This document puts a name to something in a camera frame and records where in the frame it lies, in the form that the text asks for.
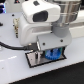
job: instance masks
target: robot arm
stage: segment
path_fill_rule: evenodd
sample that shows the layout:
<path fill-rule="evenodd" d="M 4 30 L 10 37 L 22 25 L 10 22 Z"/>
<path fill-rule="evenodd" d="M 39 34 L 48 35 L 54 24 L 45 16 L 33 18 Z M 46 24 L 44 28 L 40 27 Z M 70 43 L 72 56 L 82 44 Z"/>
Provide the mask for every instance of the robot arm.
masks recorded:
<path fill-rule="evenodd" d="M 77 18 L 80 0 L 37 0 L 37 6 L 33 4 L 35 1 L 31 0 L 22 4 L 23 16 L 20 18 L 18 31 L 21 45 L 27 46 L 29 43 L 38 41 L 42 51 L 69 45 L 72 40 L 69 23 Z M 44 10 L 48 11 L 48 18 L 46 21 L 39 21 L 39 13 Z M 50 29 L 50 27 L 51 30 L 48 30 L 50 32 L 44 31 L 45 28 Z"/>

